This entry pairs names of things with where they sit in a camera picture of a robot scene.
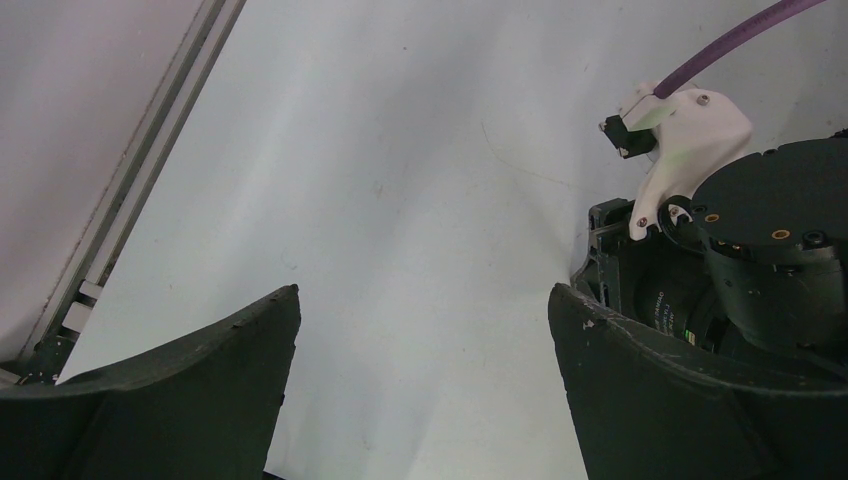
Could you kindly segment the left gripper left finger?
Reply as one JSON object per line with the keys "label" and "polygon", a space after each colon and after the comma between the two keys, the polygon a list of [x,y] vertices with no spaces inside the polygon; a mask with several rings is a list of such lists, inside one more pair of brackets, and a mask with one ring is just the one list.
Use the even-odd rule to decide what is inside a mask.
{"label": "left gripper left finger", "polygon": [[190,334],[1,393],[5,479],[263,479],[301,324],[284,286]]}

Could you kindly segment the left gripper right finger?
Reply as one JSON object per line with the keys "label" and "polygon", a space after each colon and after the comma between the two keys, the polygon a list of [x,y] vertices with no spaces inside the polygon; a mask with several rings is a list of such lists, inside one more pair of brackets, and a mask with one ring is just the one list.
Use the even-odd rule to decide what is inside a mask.
{"label": "left gripper right finger", "polygon": [[708,353],[566,284],[548,303],[592,479],[843,479],[847,387]]}

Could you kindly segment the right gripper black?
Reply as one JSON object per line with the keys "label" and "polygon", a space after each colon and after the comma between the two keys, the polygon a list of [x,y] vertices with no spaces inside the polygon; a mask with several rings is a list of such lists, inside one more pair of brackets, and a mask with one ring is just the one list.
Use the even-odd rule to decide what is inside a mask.
{"label": "right gripper black", "polygon": [[753,153],[664,200],[593,206],[580,292],[707,352],[787,371],[847,367],[847,139]]}

